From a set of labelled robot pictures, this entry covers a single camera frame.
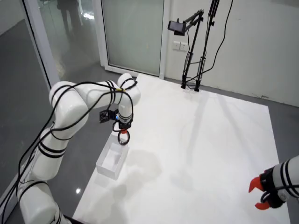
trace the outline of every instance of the black cable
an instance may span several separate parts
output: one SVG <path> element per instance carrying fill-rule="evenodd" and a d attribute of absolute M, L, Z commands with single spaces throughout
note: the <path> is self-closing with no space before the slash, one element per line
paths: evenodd
<path fill-rule="evenodd" d="M 268 191 L 264 192 L 263 195 L 261 196 L 261 203 L 265 203 L 267 201 L 267 198 L 270 193 L 273 193 L 275 191 L 282 190 L 282 189 L 289 189 L 289 188 L 299 188 L 299 184 L 286 185 L 286 186 L 276 187 L 271 190 L 268 190 Z"/>
<path fill-rule="evenodd" d="M 188 36 L 188 53 L 189 53 L 189 51 L 190 51 L 190 41 L 189 41 L 189 30 L 187 31 L 187 36 Z"/>
<path fill-rule="evenodd" d="M 206 73 L 206 72 L 212 70 L 212 68 L 213 68 L 214 65 L 215 65 L 215 62 L 216 62 L 216 58 L 217 58 L 218 52 L 219 52 L 219 50 L 220 50 L 220 48 L 221 48 L 221 46 L 222 46 L 222 44 L 224 43 L 224 40 L 225 40 L 225 36 L 226 36 L 226 27 L 227 27 L 227 24 L 228 24 L 228 18 L 229 18 L 230 11 L 231 11 L 232 6 L 233 6 L 233 2 L 234 2 L 234 0 L 232 0 L 232 1 L 231 1 L 231 4 L 230 4 L 230 8 L 229 8 L 229 11 L 228 11 L 228 16 L 227 16 L 227 18 L 226 18 L 225 26 L 224 26 L 224 36 L 223 36 L 223 39 L 222 39 L 222 41 L 221 41 L 221 44 L 219 45 L 219 48 L 218 48 L 217 51 L 216 51 L 216 55 L 215 55 L 215 58 L 214 58 L 213 65 L 212 65 L 212 67 L 209 68 L 208 70 L 205 70 L 204 72 L 202 72 L 202 74 L 204 74 L 204 73 Z M 188 80 L 187 82 L 196 79 L 199 75 L 200 75 L 200 74 L 198 74 L 197 76 L 191 78 L 191 79 Z"/>
<path fill-rule="evenodd" d="M 72 88 L 75 88 L 76 86 L 79 86 L 79 85 L 82 85 L 82 84 L 95 84 L 95 85 L 99 85 L 99 86 L 104 86 L 104 87 L 107 87 L 107 88 L 112 88 L 113 91 L 109 91 L 109 92 L 106 92 L 106 93 L 103 93 L 97 100 L 96 102 L 87 110 L 86 113 L 83 114 L 83 116 L 81 116 L 77 121 L 75 121 L 73 124 L 67 126 L 67 127 L 63 127 L 63 128 L 54 128 L 54 129 L 50 129 L 43 137 L 40 138 L 40 140 L 36 143 L 35 147 L 34 147 L 34 150 L 31 152 L 30 154 L 30 157 L 28 159 L 28 162 L 26 163 L 23 171 L 21 172 L 21 161 L 22 159 L 25 157 L 25 155 L 30 151 L 30 149 L 33 147 L 33 145 L 35 144 L 35 142 L 37 141 L 38 137 L 41 135 L 41 133 L 44 131 L 45 127 L 48 125 L 48 123 L 50 122 L 50 120 L 52 119 L 53 115 L 54 115 L 54 112 L 55 112 L 55 109 L 58 105 L 58 102 L 60 101 L 60 99 L 62 98 L 62 96 L 70 89 Z M 137 85 L 137 82 L 135 81 L 133 85 L 131 85 L 130 87 L 126 88 L 125 90 L 129 90 L 131 88 L 133 88 L 134 86 Z M 9 190 L 9 192 L 7 193 L 7 195 L 5 196 L 4 200 L 1 202 L 1 206 L 3 205 L 3 203 L 5 202 L 6 200 L 6 203 L 5 203 L 5 206 L 4 206 L 4 209 L 3 209 L 3 212 L 2 212 L 2 224 L 4 224 L 4 215 L 5 215 L 5 210 L 6 210 L 6 207 L 7 207 L 7 204 L 13 194 L 13 191 L 14 189 L 16 189 L 16 193 L 17 193 L 17 189 L 18 189 L 18 185 L 19 185 L 19 182 L 21 182 L 21 178 L 24 174 L 24 172 L 26 171 L 26 169 L 29 167 L 30 163 L 32 162 L 33 160 L 33 153 L 35 152 L 35 148 L 38 146 L 38 144 L 40 144 L 50 133 L 52 133 L 53 131 L 63 131 L 63 130 L 66 130 L 66 129 L 69 129 L 73 126 L 75 126 L 78 122 L 80 122 L 96 105 L 97 103 L 100 101 L 100 99 L 107 95 L 107 94 L 111 94 L 111 93 L 116 93 L 116 92 L 119 92 L 121 93 L 121 95 L 125 94 L 128 96 L 130 102 L 131 102 L 131 106 L 132 106 L 132 114 L 134 113 L 134 106 L 133 106 L 133 101 L 132 101 L 132 98 L 130 97 L 130 95 L 125 92 L 124 89 L 116 89 L 114 87 L 111 87 L 111 86 L 108 86 L 108 85 L 103 85 L 103 84 L 99 84 L 99 83 L 94 83 L 94 82 L 82 82 L 82 83 L 79 83 L 79 84 L 75 84 L 73 86 L 69 86 L 69 85 L 63 85 L 63 86 L 60 86 L 53 94 L 53 97 L 52 97 L 52 100 L 55 96 L 55 94 L 58 92 L 58 90 L 64 88 L 64 87 L 68 87 L 67 89 L 64 90 L 64 92 L 62 92 L 62 94 L 58 97 L 53 109 L 52 109 L 52 113 L 48 119 L 48 121 L 46 122 L 46 124 L 43 126 L 43 128 L 41 129 L 41 131 L 39 132 L 38 136 L 35 138 L 35 140 L 31 143 L 31 145 L 29 146 L 29 148 L 24 152 L 24 154 L 22 155 L 21 159 L 19 160 L 19 167 L 18 167 L 18 178 L 16 180 L 16 182 L 14 183 L 14 185 L 11 187 L 11 189 Z"/>

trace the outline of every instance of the white robotic arm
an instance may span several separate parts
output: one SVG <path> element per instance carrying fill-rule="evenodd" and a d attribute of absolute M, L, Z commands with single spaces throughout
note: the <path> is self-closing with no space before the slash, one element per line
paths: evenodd
<path fill-rule="evenodd" d="M 43 131 L 42 141 L 24 178 L 25 183 L 18 187 L 17 196 L 25 224 L 74 223 L 62 215 L 46 181 L 57 175 L 67 144 L 86 123 L 89 109 L 118 104 L 117 122 L 121 133 L 127 133 L 133 119 L 133 106 L 138 103 L 141 94 L 128 73 L 121 75 L 117 84 L 112 81 L 80 85 L 59 82 L 51 89 L 52 106 L 59 101 L 55 109 L 55 122 Z"/>
<path fill-rule="evenodd" d="M 267 169 L 255 177 L 249 186 L 249 192 L 258 188 L 265 193 L 256 208 L 266 210 L 279 208 L 290 197 L 299 198 L 299 156 Z"/>

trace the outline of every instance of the white table surface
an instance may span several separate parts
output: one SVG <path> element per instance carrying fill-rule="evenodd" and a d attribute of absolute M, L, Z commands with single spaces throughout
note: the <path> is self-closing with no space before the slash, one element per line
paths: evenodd
<path fill-rule="evenodd" d="M 87 224 L 289 224 L 249 183 L 278 164 L 268 107 L 139 75 L 117 181 L 94 170 L 74 218 Z"/>

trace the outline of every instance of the white wall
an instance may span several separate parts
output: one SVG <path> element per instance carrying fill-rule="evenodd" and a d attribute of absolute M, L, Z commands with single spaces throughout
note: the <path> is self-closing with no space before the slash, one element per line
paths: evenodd
<path fill-rule="evenodd" d="M 207 47 L 206 67 L 212 66 L 223 38 L 231 0 L 220 0 Z M 194 49 L 193 61 L 202 55 L 206 16 L 211 0 L 172 0 L 171 20 L 183 20 L 204 9 L 204 22 Z M 192 43 L 195 27 L 190 30 Z M 166 77 L 181 80 L 186 52 L 174 51 L 174 40 L 185 37 L 170 33 Z M 188 76 L 195 76 L 191 65 Z M 202 84 L 255 97 L 266 97 L 299 106 L 299 1 L 234 0 L 227 36 L 214 68 L 204 74 Z"/>
<path fill-rule="evenodd" d="M 0 0 L 0 35 L 24 19 L 20 0 Z"/>

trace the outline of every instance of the glass wall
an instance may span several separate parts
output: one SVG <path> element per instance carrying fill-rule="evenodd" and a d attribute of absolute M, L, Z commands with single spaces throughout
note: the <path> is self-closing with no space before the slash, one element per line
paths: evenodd
<path fill-rule="evenodd" d="M 159 75 L 163 0 L 102 0 L 109 64 Z"/>
<path fill-rule="evenodd" d="M 19 0 L 0 1 L 0 196 L 51 112 L 46 80 L 24 18 Z"/>
<path fill-rule="evenodd" d="M 37 0 L 60 80 L 86 81 L 100 66 L 92 0 Z"/>

